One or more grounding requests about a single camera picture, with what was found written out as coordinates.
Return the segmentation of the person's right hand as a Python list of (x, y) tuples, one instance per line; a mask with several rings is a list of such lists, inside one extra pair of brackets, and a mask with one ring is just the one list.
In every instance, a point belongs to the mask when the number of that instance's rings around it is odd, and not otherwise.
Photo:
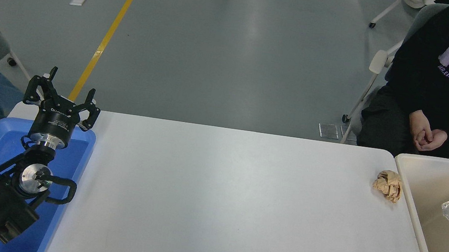
[(428, 118), (422, 110), (409, 114), (410, 135), (416, 146), (424, 146), (433, 141), (433, 133)]

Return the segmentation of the person's left hand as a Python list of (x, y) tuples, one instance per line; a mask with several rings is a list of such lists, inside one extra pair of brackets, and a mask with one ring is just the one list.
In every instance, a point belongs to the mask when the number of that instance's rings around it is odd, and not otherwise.
[(414, 145), (419, 151), (434, 151), (441, 147), (447, 138), (447, 132), (443, 130), (424, 129), (416, 135)]

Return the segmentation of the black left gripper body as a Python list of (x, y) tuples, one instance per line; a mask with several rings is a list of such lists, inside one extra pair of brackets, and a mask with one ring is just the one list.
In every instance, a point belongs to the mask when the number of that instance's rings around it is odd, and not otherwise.
[(49, 135), (68, 143), (80, 121), (80, 112), (84, 110), (82, 105), (76, 105), (64, 97), (44, 95), (29, 137), (39, 139), (43, 135)]

